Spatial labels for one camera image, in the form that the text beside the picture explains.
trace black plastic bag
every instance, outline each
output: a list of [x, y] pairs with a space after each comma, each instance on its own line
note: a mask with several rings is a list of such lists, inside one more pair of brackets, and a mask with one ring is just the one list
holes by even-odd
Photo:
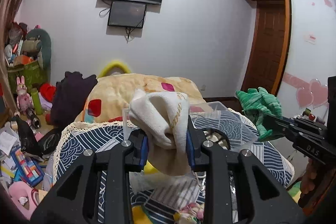
[[43, 155], [48, 155], [56, 149], [61, 135], [62, 130], [54, 128], [39, 140], [38, 144]]
[[21, 152], [39, 161], [43, 161], [40, 146], [29, 124], [18, 116], [15, 116], [15, 120], [17, 123], [17, 133], [21, 142]]

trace green bottle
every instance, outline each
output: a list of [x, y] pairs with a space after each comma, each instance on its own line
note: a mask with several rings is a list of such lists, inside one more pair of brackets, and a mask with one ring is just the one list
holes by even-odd
[[31, 98], [33, 99], [36, 115], [41, 115], [43, 113], [43, 109], [40, 102], [39, 92], [36, 88], [31, 89]]

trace pink heart decal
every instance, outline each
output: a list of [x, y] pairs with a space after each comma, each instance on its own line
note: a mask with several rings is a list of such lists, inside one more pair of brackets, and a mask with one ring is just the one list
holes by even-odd
[[324, 105], [328, 101], [328, 86], [321, 85], [320, 81], [310, 81], [310, 91], [313, 93], [313, 108]]
[[313, 94], [305, 88], [298, 88], [296, 90], [296, 100], [300, 108], [308, 107], [313, 103]]

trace metal screw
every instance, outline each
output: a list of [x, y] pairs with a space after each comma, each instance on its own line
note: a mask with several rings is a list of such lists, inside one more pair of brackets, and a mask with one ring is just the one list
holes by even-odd
[[88, 156], [91, 156], [93, 154], [93, 151], [92, 151], [92, 149], [86, 149], [86, 150], [84, 150], [83, 154], [84, 154], [84, 156], [88, 157]]
[[132, 142], [129, 141], [129, 140], [124, 140], [124, 141], [121, 142], [121, 145], [124, 146], [124, 147], [129, 147], [131, 144], [132, 144]]
[[211, 146], [213, 146], [213, 142], [212, 141], [204, 141], [203, 142], [203, 145], [205, 146], [205, 147], [211, 147]]
[[242, 151], [240, 151], [242, 153], [243, 156], [245, 157], [249, 157], [252, 155], [252, 152], [251, 150], [248, 150], [248, 149], [243, 149]]

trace pink bunny figurine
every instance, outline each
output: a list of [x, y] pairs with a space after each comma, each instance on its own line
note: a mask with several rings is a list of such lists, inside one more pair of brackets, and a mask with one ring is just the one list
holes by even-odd
[[25, 77], [21, 76], [21, 82], [20, 78], [16, 78], [16, 92], [17, 92], [17, 98], [16, 98], [16, 105], [19, 110], [22, 112], [25, 112], [28, 107], [34, 107], [33, 100], [30, 97], [30, 95], [27, 93], [27, 87], [25, 85]]

